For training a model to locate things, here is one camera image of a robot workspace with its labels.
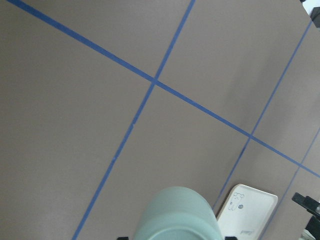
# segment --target green cup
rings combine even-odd
[[[160,191],[141,216],[133,240],[223,240],[208,202],[180,186]]]

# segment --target pale green object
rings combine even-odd
[[[160,191],[141,216],[133,240],[222,240],[214,212],[197,192],[180,186]]]

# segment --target white rectangular object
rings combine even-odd
[[[257,240],[277,202],[276,195],[243,184],[236,185],[217,217],[222,236]]]

